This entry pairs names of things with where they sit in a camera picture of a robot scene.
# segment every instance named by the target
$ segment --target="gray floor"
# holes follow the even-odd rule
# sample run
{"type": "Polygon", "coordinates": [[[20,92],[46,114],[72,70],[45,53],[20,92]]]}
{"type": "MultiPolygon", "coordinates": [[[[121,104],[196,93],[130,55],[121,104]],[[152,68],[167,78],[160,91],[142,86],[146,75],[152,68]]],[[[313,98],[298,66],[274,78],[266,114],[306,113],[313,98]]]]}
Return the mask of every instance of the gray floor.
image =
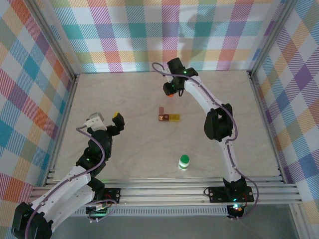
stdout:
{"type": "Polygon", "coordinates": [[[53,239],[297,239],[288,205],[258,206],[241,221],[222,216],[109,217],[89,223],[70,217],[53,239]]]}

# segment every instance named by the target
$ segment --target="green bottle cap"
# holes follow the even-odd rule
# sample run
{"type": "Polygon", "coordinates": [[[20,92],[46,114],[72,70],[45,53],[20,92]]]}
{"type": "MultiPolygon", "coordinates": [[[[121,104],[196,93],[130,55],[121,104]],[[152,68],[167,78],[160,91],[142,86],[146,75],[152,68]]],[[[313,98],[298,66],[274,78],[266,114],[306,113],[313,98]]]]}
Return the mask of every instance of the green bottle cap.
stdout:
{"type": "Polygon", "coordinates": [[[184,164],[188,164],[189,163],[189,157],[187,155],[183,155],[181,158],[180,158],[180,161],[184,164]]]}

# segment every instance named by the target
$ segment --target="marble floor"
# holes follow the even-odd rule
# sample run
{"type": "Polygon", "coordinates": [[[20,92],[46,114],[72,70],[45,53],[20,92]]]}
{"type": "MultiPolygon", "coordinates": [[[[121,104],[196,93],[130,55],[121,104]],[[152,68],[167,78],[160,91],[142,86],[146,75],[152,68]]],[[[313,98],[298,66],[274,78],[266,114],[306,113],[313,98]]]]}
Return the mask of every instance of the marble floor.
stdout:
{"type": "MultiPolygon", "coordinates": [[[[247,176],[278,176],[277,162],[267,138],[245,71],[199,72],[206,87],[222,102],[230,103],[238,124],[234,142],[241,171],[247,176]]],[[[167,97],[165,78],[149,73],[81,75],[59,152],[55,180],[61,180],[87,147],[88,138],[75,128],[97,111],[106,125],[115,111],[125,119],[125,129],[113,138],[112,157],[99,179],[222,177],[222,154],[204,131],[205,113],[188,92],[167,97]],[[159,107],[180,114],[179,122],[158,121],[159,107]],[[178,169],[183,155],[188,170],[178,169]]]]}

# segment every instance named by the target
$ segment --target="white tabletop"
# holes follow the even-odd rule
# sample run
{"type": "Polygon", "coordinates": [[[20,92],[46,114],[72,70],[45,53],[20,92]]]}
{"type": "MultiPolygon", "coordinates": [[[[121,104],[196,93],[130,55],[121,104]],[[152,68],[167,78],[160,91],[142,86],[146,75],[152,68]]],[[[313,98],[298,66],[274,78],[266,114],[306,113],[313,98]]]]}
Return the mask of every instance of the white tabletop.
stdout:
{"type": "MultiPolygon", "coordinates": [[[[238,124],[234,142],[241,171],[247,176],[278,176],[277,162],[267,138],[245,71],[199,72],[206,87],[223,103],[230,103],[238,124]]],[[[55,180],[61,180],[87,147],[88,138],[75,128],[101,112],[106,125],[115,111],[125,129],[113,137],[112,157],[99,179],[222,177],[222,154],[217,141],[203,130],[206,115],[188,92],[169,98],[163,92],[165,78],[150,73],[81,75],[59,152],[55,180]],[[179,122],[158,121],[165,114],[180,114],[179,122]],[[188,170],[178,169],[183,155],[190,157],[188,170]]]]}

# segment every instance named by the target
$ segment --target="small bottle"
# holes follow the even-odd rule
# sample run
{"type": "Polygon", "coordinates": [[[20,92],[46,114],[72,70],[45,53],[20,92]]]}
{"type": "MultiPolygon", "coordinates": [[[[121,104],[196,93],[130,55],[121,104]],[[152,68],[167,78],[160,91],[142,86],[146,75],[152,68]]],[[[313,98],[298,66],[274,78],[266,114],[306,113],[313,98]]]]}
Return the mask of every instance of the small bottle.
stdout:
{"type": "Polygon", "coordinates": [[[189,166],[189,157],[187,155],[183,155],[180,159],[179,159],[179,163],[178,163],[178,168],[180,170],[185,171],[189,166]]]}

